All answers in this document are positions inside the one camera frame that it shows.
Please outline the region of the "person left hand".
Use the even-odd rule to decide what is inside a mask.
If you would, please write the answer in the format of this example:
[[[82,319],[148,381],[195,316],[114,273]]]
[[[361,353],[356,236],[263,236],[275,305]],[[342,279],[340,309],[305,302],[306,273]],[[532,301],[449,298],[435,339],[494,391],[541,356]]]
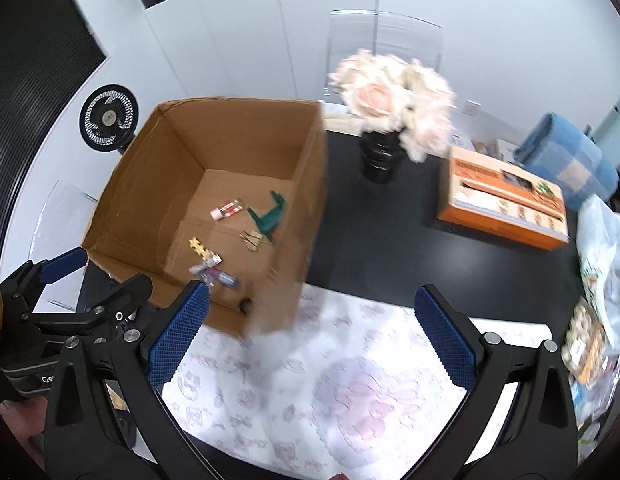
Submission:
[[[28,455],[44,468],[43,445],[40,435],[44,433],[48,399],[43,396],[22,402],[4,401],[0,414],[12,434]]]

